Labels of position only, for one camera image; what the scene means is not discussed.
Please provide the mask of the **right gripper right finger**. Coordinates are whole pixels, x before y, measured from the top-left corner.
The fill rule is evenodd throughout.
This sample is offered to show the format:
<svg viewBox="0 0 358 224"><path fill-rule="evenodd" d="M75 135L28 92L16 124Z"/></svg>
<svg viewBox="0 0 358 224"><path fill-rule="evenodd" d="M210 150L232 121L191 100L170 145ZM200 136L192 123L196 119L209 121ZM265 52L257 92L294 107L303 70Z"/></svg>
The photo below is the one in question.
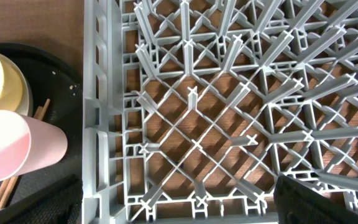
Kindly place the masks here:
<svg viewBox="0 0 358 224"><path fill-rule="evenodd" d="M358 224L358 214L285 175L278 177L273 198L279 224Z"/></svg>

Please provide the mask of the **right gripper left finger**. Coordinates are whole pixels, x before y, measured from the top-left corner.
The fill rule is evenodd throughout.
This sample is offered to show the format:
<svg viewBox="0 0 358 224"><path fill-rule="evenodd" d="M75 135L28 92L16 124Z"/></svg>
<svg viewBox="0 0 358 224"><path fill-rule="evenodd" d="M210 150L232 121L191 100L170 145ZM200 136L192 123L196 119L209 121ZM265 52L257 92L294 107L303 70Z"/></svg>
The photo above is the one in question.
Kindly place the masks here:
<svg viewBox="0 0 358 224"><path fill-rule="evenodd" d="M82 196L82 181L69 175L0 209L0 223L76 223Z"/></svg>

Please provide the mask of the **pink cup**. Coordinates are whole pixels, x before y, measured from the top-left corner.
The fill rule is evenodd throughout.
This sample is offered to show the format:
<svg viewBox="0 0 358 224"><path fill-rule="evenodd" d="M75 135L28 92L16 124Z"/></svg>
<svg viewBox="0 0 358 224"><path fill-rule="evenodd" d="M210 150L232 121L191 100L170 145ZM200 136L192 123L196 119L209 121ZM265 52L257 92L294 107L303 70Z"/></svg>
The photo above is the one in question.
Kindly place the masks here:
<svg viewBox="0 0 358 224"><path fill-rule="evenodd" d="M53 165L67 148L67 137L60 128L0 110L0 181Z"/></svg>

